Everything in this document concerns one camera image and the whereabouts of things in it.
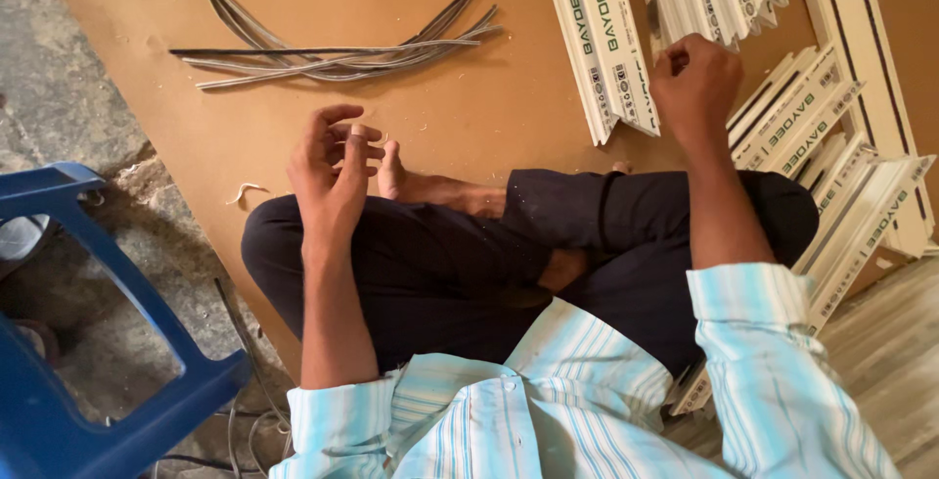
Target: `blue plastic chair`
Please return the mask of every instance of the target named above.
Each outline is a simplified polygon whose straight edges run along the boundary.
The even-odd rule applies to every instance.
[[[105,181],[84,165],[56,163],[0,175],[0,219],[48,214],[98,258],[114,283],[169,344],[181,374],[111,427],[88,422],[52,369],[0,317],[0,477],[137,477],[251,377],[243,350],[206,358],[165,301],[78,204]]]

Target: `chair leg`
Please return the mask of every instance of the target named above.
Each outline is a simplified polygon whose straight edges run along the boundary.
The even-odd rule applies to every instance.
[[[183,373],[188,365],[203,365],[209,362],[189,335],[189,331],[183,327],[140,269],[124,254],[111,235],[88,217],[77,202],[58,204],[50,213],[98,259],[114,284],[147,318],[150,325],[157,329],[179,360]]]

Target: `electrical cable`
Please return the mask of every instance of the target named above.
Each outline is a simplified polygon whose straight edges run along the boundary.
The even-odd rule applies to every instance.
[[[440,39],[440,35],[449,29],[469,2],[470,0],[451,1],[417,34],[397,46],[297,48],[270,32],[235,0],[209,0],[216,16],[250,49],[179,48],[171,49],[170,52],[176,55],[242,55],[253,56],[255,59],[262,58],[259,63],[253,64],[222,59],[183,58],[182,61],[190,65],[221,68],[241,72],[245,76],[195,85],[196,88],[204,91],[281,77],[302,76],[316,81],[333,82],[379,77],[432,63],[460,47],[478,46],[480,41],[470,39],[476,35],[501,29],[499,25],[486,25],[488,19],[495,13],[496,6],[493,6],[480,23],[468,29],[463,35],[455,39]],[[323,53],[343,55],[324,59],[318,55]],[[300,58],[305,63],[294,63],[289,59],[290,57]],[[380,59],[364,60],[369,57],[380,57]]]
[[[281,435],[287,435],[287,439],[284,443],[284,450],[281,453],[281,460],[287,458],[288,453],[290,452],[291,443],[293,442],[293,433],[290,428],[290,420],[288,416],[277,407],[277,404],[274,402],[273,398],[270,396],[267,385],[264,383],[264,379],[261,377],[260,368],[257,365],[257,360],[254,358],[254,351],[251,346],[251,342],[248,338],[248,331],[241,324],[241,321],[235,316],[235,309],[232,307],[231,302],[228,300],[228,296],[225,294],[224,289],[222,288],[222,282],[219,278],[215,278],[215,288],[219,292],[219,296],[222,298],[222,303],[225,306],[225,310],[228,312],[228,319],[231,320],[232,326],[235,327],[235,331],[238,334],[239,340],[241,341],[241,347],[244,349],[245,354],[247,354],[248,361],[251,363],[252,375],[254,379],[257,380],[258,385],[261,387],[261,390],[264,392],[264,398],[268,401],[270,409],[262,412],[256,413],[251,411],[238,411],[238,401],[241,398],[241,391],[245,388],[239,389],[238,393],[235,394],[235,398],[232,400],[231,408],[228,411],[217,411],[212,413],[213,416],[227,416],[228,417],[228,427],[226,430],[228,438],[228,458],[230,462],[220,461],[216,459],[204,459],[195,456],[183,456],[179,454],[171,454],[168,456],[163,456],[158,459],[157,462],[161,460],[179,460],[191,462],[193,464],[198,464],[201,466],[208,466],[209,468],[214,468],[217,470],[225,470],[233,473],[236,479],[241,479],[242,474],[249,473],[260,473],[265,477],[268,477],[267,472],[265,472],[264,467],[261,466],[259,459],[257,457],[257,451],[254,449],[254,434],[257,432],[258,427],[261,425],[265,419],[276,418],[277,419],[277,431]],[[254,461],[254,466],[256,468],[252,469],[241,469],[241,465],[238,462],[238,455],[235,451],[235,442],[232,437],[235,430],[235,419],[238,417],[247,417],[253,418],[254,422],[251,426],[251,431],[248,432],[248,453],[251,455],[251,459]],[[152,479],[156,478],[157,467],[154,467],[154,473],[151,474]]]
[[[160,457],[159,460],[177,460],[177,461],[197,464],[199,466],[205,466],[208,468],[214,468],[215,470],[224,470],[226,472],[232,471],[232,465],[228,464],[226,461],[217,460],[217,459],[204,459],[200,457],[183,456],[180,454],[170,454],[168,456]],[[247,469],[247,470],[241,471],[241,473],[260,473],[260,472],[261,472],[260,470],[255,470],[255,469]]]

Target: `gray floor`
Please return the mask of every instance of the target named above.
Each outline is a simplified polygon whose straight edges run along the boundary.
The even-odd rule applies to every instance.
[[[0,173],[74,160],[110,179],[104,204],[88,212],[156,286],[203,352],[213,358],[233,352],[238,337],[212,280],[221,278],[230,295],[234,288],[62,0],[0,0],[0,52]],[[236,300],[267,380],[285,405],[289,379]],[[93,421],[126,416],[179,370],[165,343],[65,233],[0,281],[0,310],[55,330],[63,352],[57,371]],[[256,384],[243,404],[248,411],[267,408]],[[251,423],[238,422],[240,461],[248,465]],[[224,418],[212,418],[175,452],[228,461],[224,428]],[[283,438],[274,429],[259,438],[263,455],[279,456],[274,447]],[[231,475],[165,463],[159,476]]]

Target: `hand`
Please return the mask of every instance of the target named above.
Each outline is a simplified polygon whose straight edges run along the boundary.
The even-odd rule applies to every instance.
[[[348,254],[361,209],[365,205],[368,177],[378,171],[367,159],[381,159],[384,149],[368,146],[381,132],[365,125],[339,122],[364,112],[358,105],[333,105],[313,113],[303,139],[288,164],[303,221],[303,253],[321,253],[323,260],[336,253]],[[341,168],[334,165],[345,159]]]
[[[738,56],[698,33],[677,41],[656,59],[652,99],[690,160],[729,156],[727,118],[743,77]]]

